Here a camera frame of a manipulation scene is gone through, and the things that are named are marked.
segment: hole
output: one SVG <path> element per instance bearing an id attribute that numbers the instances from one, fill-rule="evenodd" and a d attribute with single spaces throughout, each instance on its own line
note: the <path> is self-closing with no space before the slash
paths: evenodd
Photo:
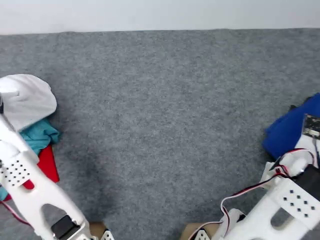
<path id="1" fill-rule="evenodd" d="M 67 214 L 64 210 L 51 204 L 43 205 L 41 207 L 41 211 L 45 221 L 49 224 L 49 226 L 52 226 Z"/>
<path id="2" fill-rule="evenodd" d="M 271 225 L 274 229 L 280 229 L 284 224 L 288 221 L 291 221 L 293 218 L 292 216 L 285 211 L 283 208 L 280 208 L 271 218 Z"/>
<path id="3" fill-rule="evenodd" d="M 27 190 L 32 190 L 35 188 L 34 183 L 31 180 L 26 181 L 24 184 L 22 184 Z"/>

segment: white cloth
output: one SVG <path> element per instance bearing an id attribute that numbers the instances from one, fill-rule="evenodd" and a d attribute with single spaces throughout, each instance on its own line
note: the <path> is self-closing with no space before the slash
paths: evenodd
<path id="1" fill-rule="evenodd" d="M 4 115 L 18 132 L 52 114 L 57 108 L 49 84 L 29 74 L 0 78 L 0 94 Z"/>

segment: red cloth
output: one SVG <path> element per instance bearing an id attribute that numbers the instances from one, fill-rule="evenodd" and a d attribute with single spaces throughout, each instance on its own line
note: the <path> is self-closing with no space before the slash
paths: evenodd
<path id="1" fill-rule="evenodd" d="M 51 145 L 47 146 L 39 153 L 39 162 L 37 165 L 49 179 L 51 179 L 55 183 L 59 182 L 60 179 Z M 34 184 L 30 180 L 26 181 L 23 186 L 26 189 L 34 188 Z M 10 199 L 11 196 L 8 195 L 6 196 L 4 201 L 8 201 Z"/>

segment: gray carpet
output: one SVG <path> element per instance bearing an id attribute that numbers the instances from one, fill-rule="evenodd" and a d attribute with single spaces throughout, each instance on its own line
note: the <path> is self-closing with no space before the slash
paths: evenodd
<path id="1" fill-rule="evenodd" d="M 0 76 L 36 75 L 57 98 L 59 185 L 116 240 L 218 220 L 260 180 L 264 129 L 320 90 L 319 66 L 320 29 L 0 36 Z M 0 221 L 0 239 L 37 239 L 1 206 Z"/>

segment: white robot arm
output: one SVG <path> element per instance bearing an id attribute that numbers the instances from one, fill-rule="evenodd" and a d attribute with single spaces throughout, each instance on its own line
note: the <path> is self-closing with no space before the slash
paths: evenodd
<path id="1" fill-rule="evenodd" d="M 88 221 L 74 202 L 38 168 L 38 156 L 7 121 L 3 110 L 0 97 L 0 184 L 20 213 L 44 240 L 98 240 L 91 235 Z M 27 180 L 33 183 L 33 189 L 24 188 Z M 67 215 L 49 226 L 41 210 L 45 204 Z M 113 240 L 113 236 L 106 230 L 102 239 Z"/>
<path id="2" fill-rule="evenodd" d="M 320 223 L 320 119 L 306 115 L 302 135 L 295 149 L 276 163 L 267 162 L 260 183 L 226 197 L 221 202 L 224 217 L 198 227 L 188 240 L 300 240 Z M 223 203 L 253 189 L 268 191 L 248 215 L 238 209 L 229 212 Z M 273 226 L 272 218 L 284 210 L 288 218 Z M 214 235 L 208 236 L 206 224 L 219 224 Z"/>

